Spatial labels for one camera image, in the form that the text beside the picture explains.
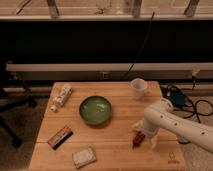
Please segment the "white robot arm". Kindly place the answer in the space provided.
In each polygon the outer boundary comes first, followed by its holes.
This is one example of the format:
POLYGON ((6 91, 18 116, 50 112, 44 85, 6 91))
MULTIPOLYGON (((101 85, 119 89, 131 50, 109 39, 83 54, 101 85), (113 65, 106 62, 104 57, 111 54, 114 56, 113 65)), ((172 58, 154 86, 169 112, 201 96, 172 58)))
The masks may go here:
POLYGON ((213 127, 175 116, 173 109, 169 100, 161 98, 144 108, 143 118, 132 128, 148 138, 153 138, 163 128, 213 153, 213 127))

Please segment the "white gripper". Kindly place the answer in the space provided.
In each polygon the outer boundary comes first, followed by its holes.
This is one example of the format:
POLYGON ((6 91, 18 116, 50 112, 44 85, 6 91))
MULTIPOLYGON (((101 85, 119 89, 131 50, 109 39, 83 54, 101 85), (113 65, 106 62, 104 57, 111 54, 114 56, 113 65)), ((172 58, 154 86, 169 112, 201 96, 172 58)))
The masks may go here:
POLYGON ((134 131, 136 131, 136 134, 138 132, 142 132, 145 135, 145 138, 149 139, 152 139, 154 136, 156 136, 159 131, 159 128, 156 125, 146 119, 142 119, 134 123, 132 128, 134 131))

